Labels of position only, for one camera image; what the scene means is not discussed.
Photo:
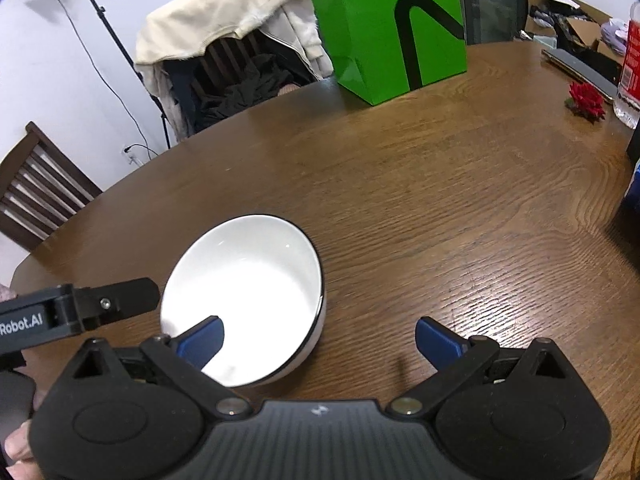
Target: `red bottle label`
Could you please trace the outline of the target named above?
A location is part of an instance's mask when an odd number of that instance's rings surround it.
[[[640,100],[640,24],[629,21],[629,37],[626,40],[625,63],[620,84],[633,97]]]

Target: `green paper bag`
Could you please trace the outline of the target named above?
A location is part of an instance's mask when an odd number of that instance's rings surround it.
[[[466,71],[460,0],[312,0],[338,82],[371,104]]]

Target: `gray ribbed panel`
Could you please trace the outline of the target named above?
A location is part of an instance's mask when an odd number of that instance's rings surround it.
[[[269,401],[215,427],[197,456],[167,480],[472,480],[426,429],[382,415],[370,400]]]

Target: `power cord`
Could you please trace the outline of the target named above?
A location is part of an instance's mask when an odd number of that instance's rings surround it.
[[[78,33],[78,29],[76,28],[76,24],[74,23],[74,20],[71,19],[71,15],[69,15],[68,10],[66,10],[65,4],[62,3],[62,0],[57,0],[58,3],[60,4],[60,7],[62,7],[62,10],[65,11],[65,15],[66,18],[69,20],[69,23],[71,24],[71,27],[73,28],[76,37],[78,38],[78,41],[80,42],[80,44],[82,45],[82,49],[86,52],[89,61],[91,62],[91,65],[94,67],[95,73],[97,73],[98,77],[100,77],[100,79],[102,80],[102,82],[105,84],[105,86],[111,90],[111,93],[113,95],[115,95],[118,99],[118,101],[120,101],[120,104],[122,105],[122,107],[125,109],[127,115],[129,115],[129,117],[131,118],[131,120],[135,123],[136,128],[138,129],[138,131],[140,132],[140,135],[142,136],[142,138],[145,140],[145,145],[143,146],[143,148],[146,148],[146,154],[149,157],[149,160],[151,160],[151,152],[153,151],[150,147],[149,147],[149,143],[148,140],[146,140],[145,134],[142,133],[142,129],[140,129],[140,125],[138,124],[138,121],[136,120],[136,118],[131,114],[131,112],[129,111],[129,109],[127,108],[127,105],[124,104],[124,101],[122,100],[122,98],[116,93],[116,91],[111,88],[111,85],[109,85],[109,83],[107,83],[106,79],[102,76],[102,74],[100,73],[100,71],[98,70],[98,67],[95,65],[94,63],[94,58],[91,57],[91,54],[89,54],[89,50],[87,49],[86,45],[84,44],[84,41],[82,40],[82,37],[80,36],[80,34]]]
[[[155,156],[158,156],[158,154],[157,154],[154,150],[152,150],[152,149],[151,149],[150,147],[148,147],[148,146],[145,146],[144,144],[132,144],[132,145],[130,145],[130,146],[127,146],[127,147],[126,147],[124,150],[122,150],[122,151],[123,151],[123,152],[125,152],[125,153],[129,153],[129,150],[130,150],[131,148],[133,148],[134,146],[141,146],[142,148],[146,148],[146,149],[148,149],[151,153],[153,153]]]

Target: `brown tabletop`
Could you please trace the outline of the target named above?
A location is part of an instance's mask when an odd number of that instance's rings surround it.
[[[473,46],[468,65],[377,107],[324,81],[223,121],[99,196],[12,285],[163,286],[213,226],[282,216],[319,249],[326,324],[294,374],[245,393],[387,402],[432,373],[414,345],[424,315],[504,346],[545,335],[612,423],[599,478],[626,478],[640,431],[640,258],[616,214],[630,130],[610,107],[596,125],[572,116],[568,78],[535,44]],[[133,345],[158,331],[155,312],[98,333]],[[26,352],[40,386],[82,339]]]

